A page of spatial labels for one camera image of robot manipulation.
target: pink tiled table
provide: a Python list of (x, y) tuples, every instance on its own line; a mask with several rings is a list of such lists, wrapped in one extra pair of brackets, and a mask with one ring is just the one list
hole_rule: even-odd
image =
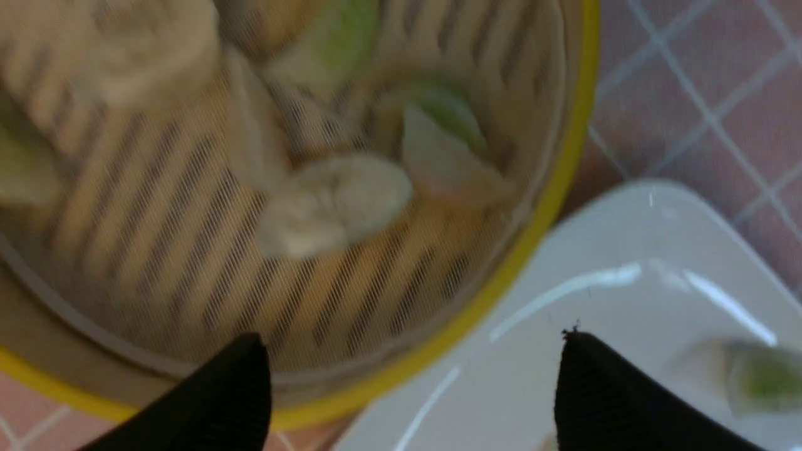
[[(600, 0), (597, 107), (565, 213), (635, 177), (700, 192), (802, 291), (802, 1)], [(347, 421), (274, 435), (327, 448)], [(0, 451), (69, 451), (111, 425), (0, 375)]]

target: steamed dumpling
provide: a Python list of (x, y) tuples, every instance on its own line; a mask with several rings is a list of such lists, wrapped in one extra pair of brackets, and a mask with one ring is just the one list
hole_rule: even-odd
[(406, 173), (367, 154), (307, 165), (269, 200), (258, 233), (266, 257), (340, 250), (388, 227), (412, 199)]
[(190, 96), (219, 72), (213, 0), (110, 2), (78, 92), (115, 106), (151, 107)]
[(231, 81), (229, 168), (243, 185), (274, 193), (290, 175), (290, 139), (267, 87), (243, 54), (226, 47)]

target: mesh steamer liner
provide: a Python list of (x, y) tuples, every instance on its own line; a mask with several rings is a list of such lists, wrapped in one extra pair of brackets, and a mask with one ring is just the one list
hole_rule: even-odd
[[(552, 224), (593, 103), (593, 0), (386, 0), (372, 64), (463, 82), (515, 201), (462, 215), (416, 198), (349, 250), (263, 259), (269, 199), (227, 169), (225, 70), (175, 108), (77, 99), (70, 74), (98, 14), (87, 0), (0, 2), (4, 85), (71, 170), (53, 205), (0, 210), (0, 255), (35, 295), (0, 286), (0, 371), (117, 421), (243, 331), (268, 344), (278, 429), (352, 412), (425, 368)], [(280, 104), (294, 148), (337, 138), (302, 97)]]

